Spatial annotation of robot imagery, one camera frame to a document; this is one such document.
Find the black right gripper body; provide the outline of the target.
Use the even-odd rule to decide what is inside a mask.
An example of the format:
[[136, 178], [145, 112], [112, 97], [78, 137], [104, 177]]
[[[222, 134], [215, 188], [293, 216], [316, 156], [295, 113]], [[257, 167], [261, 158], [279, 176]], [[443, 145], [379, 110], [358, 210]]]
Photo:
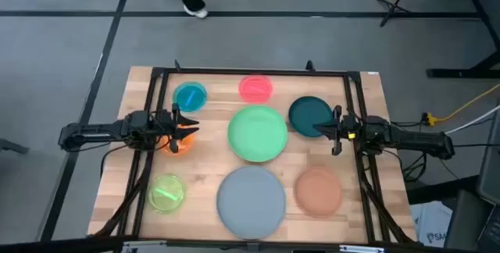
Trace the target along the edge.
[[[335, 139], [333, 140], [332, 155], [339, 155], [342, 152], [341, 139], [347, 139], [348, 141], [360, 139], [363, 123], [359, 121], [356, 115], [343, 115], [340, 105], [336, 105], [333, 109], [333, 120], [335, 121], [335, 128], [333, 128]], [[354, 139], [348, 139], [350, 133], [355, 133]]]

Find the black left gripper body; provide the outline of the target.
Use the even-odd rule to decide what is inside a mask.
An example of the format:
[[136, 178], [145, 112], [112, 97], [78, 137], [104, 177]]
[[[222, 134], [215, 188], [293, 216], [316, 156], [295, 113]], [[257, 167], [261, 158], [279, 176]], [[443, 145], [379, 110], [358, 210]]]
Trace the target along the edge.
[[155, 119], [159, 123], [159, 129], [163, 136], [170, 139], [169, 146], [172, 153], [178, 153], [178, 144], [180, 142], [180, 133], [178, 131], [178, 119], [180, 108], [177, 103], [173, 103], [171, 110], [161, 109], [155, 113]]

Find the small blue translucent plate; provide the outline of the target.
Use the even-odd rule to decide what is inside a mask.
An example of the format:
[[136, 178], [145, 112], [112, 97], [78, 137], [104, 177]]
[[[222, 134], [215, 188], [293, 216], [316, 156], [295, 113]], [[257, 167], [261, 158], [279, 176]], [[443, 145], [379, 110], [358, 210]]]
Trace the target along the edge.
[[177, 103], [183, 112], [195, 112], [201, 109], [208, 99], [205, 87], [198, 82], [184, 82], [173, 93], [173, 103]]

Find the dark teal plastic plate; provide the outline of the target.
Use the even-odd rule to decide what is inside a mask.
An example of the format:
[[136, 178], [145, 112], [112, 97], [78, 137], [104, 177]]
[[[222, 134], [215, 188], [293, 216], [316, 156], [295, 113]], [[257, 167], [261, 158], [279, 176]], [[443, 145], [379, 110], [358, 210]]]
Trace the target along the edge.
[[288, 118], [292, 127], [302, 136], [321, 137], [322, 134], [314, 125], [330, 122], [333, 119], [333, 113], [323, 99], [304, 96], [291, 104]]

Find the terracotta brown plastic plate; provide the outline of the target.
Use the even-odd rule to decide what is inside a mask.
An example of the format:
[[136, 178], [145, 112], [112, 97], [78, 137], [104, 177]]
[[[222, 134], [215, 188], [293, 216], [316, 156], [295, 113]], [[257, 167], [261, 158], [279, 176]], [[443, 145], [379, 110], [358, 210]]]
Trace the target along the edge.
[[315, 218], [333, 216], [341, 206], [342, 196], [339, 180], [326, 168], [305, 169], [294, 184], [297, 206], [305, 214]]

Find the small yellow-green translucent plate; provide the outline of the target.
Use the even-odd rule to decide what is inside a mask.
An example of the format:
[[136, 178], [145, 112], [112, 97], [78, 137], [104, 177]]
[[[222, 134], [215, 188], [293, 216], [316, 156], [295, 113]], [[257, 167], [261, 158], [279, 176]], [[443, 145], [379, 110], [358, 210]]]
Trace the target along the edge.
[[178, 210], [185, 199], [186, 188], [180, 177], [172, 173], [158, 176], [148, 189], [148, 202], [161, 214], [170, 214]]

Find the large green plastic plate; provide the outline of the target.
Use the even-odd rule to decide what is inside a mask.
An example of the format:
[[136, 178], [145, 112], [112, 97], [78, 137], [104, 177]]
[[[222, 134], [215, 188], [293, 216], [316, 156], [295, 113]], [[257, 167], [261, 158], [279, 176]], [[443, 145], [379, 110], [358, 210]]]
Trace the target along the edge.
[[227, 140], [232, 151], [249, 162], [267, 162], [276, 158], [288, 141], [283, 116], [266, 105], [249, 105], [231, 118]]

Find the small red translucent plate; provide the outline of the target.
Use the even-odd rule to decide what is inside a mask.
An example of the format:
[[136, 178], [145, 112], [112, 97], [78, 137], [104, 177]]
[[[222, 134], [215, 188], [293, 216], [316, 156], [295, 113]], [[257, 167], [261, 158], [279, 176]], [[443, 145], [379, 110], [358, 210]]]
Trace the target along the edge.
[[253, 104], [263, 104], [270, 99], [273, 85], [268, 77], [247, 76], [241, 79], [238, 85], [241, 98]]

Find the small orange translucent plate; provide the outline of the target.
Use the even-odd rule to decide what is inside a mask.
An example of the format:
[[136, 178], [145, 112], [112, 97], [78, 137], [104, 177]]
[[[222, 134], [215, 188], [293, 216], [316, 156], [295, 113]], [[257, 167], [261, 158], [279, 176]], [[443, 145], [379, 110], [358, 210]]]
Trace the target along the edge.
[[160, 139], [159, 147], [161, 148], [161, 151], [167, 155], [171, 156], [184, 155], [187, 154], [195, 145], [195, 135], [190, 134], [182, 140], [175, 140], [175, 144], [177, 145], [177, 152], [173, 152], [170, 149], [169, 138], [167, 136], [164, 136]]

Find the large grey plastic plate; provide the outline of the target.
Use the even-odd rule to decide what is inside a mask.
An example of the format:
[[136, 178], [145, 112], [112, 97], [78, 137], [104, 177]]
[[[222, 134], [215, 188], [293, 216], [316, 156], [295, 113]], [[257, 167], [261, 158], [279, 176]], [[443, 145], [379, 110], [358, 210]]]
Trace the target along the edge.
[[229, 173], [216, 195], [223, 225], [236, 237], [258, 240], [281, 225], [287, 206], [280, 181], [260, 166], [243, 166]]

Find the white printed box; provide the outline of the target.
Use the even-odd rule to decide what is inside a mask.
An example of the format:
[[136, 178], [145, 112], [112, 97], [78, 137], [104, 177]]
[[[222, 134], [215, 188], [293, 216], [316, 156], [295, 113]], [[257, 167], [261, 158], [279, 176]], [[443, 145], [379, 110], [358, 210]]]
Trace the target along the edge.
[[440, 201], [411, 206], [419, 242], [425, 246], [443, 248], [452, 217], [452, 210]]

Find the black chair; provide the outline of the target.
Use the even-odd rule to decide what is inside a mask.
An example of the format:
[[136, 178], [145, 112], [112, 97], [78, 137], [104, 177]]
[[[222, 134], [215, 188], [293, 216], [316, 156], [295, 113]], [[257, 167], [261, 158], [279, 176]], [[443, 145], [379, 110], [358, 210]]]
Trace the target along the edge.
[[445, 248], [500, 253], [500, 112], [495, 115], [478, 182], [461, 190], [449, 223]]

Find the grey furniture foot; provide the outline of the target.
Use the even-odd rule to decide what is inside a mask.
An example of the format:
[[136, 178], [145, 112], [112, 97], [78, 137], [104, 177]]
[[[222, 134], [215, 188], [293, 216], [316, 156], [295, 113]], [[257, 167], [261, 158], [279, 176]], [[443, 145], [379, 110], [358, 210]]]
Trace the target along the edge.
[[19, 154], [27, 154], [29, 150], [29, 148], [24, 147], [20, 144], [16, 144], [4, 138], [0, 138], [0, 151], [13, 151]]

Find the black desk leg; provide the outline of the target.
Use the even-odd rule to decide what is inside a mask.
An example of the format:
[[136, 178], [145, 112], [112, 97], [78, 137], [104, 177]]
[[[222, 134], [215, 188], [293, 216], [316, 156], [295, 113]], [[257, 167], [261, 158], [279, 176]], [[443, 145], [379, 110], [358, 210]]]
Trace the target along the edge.
[[487, 58], [478, 62], [469, 69], [427, 69], [426, 75], [429, 78], [462, 78], [462, 79], [500, 79], [500, 69], [494, 69], [500, 65], [500, 37], [485, 12], [480, 0], [472, 0], [473, 5], [482, 23], [486, 26], [496, 50]]

